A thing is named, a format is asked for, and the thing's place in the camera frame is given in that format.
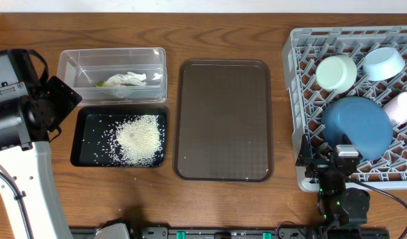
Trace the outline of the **white tissue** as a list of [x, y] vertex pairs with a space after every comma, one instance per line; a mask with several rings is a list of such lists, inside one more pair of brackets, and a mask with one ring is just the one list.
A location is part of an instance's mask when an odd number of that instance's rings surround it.
[[103, 87], [118, 87], [118, 86], [145, 86], [147, 83], [144, 80], [147, 79], [146, 74], [136, 74], [134, 72], [128, 72], [127, 74], [116, 74], [108, 78], [102, 83]]

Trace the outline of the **light green saucer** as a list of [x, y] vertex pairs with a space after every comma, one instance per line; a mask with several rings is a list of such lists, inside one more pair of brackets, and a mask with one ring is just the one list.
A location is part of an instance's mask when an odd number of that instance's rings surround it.
[[346, 55], [330, 56], [322, 60], [316, 71], [316, 81], [322, 89], [342, 94], [349, 90], [357, 78], [357, 66]]

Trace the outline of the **pink cup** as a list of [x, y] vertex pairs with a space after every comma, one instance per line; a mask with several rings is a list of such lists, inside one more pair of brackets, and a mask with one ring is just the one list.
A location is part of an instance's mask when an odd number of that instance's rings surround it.
[[399, 93], [383, 106], [391, 124], [401, 125], [407, 122], [407, 92]]

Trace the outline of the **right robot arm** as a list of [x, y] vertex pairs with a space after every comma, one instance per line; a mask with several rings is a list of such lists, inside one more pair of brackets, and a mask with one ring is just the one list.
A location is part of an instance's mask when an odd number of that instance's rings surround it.
[[348, 176], [357, 171], [361, 156], [354, 145], [337, 145], [327, 158], [311, 154], [306, 136], [295, 165], [305, 167], [307, 178], [319, 181], [317, 209], [325, 218], [317, 228], [307, 233], [307, 238], [362, 238], [360, 225], [367, 223], [370, 206], [368, 192], [346, 187]]

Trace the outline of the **yellow green snack wrapper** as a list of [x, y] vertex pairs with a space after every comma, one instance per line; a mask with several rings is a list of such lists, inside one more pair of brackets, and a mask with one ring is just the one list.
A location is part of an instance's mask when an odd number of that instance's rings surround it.
[[106, 83], [104, 81], [100, 81], [94, 85], [95, 87], [106, 87]]

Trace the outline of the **pile of white rice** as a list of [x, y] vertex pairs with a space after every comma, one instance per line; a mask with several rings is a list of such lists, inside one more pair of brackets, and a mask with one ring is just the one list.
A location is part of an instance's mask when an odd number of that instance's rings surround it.
[[87, 142], [94, 165], [154, 167], [163, 156], [165, 118], [160, 115], [100, 114]]

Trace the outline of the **light blue bowl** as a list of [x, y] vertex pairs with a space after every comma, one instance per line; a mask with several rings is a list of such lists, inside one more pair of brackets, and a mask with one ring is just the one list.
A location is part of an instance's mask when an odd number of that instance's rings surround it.
[[387, 80], [399, 74], [405, 67], [405, 60], [392, 47], [378, 48], [365, 56], [363, 72], [369, 81]]

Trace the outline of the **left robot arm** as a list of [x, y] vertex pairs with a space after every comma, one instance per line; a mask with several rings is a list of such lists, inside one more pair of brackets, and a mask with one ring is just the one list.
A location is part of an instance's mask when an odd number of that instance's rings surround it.
[[35, 50], [0, 51], [0, 195], [16, 238], [72, 238], [52, 170], [49, 134], [82, 98]]

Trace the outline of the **dark blue plate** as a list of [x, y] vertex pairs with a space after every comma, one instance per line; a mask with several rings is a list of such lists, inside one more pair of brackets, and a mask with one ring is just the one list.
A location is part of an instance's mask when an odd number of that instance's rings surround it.
[[330, 104], [321, 123], [324, 140], [331, 148], [342, 143], [346, 135], [366, 161], [380, 159], [393, 139], [393, 129], [386, 112], [363, 97], [346, 97]]

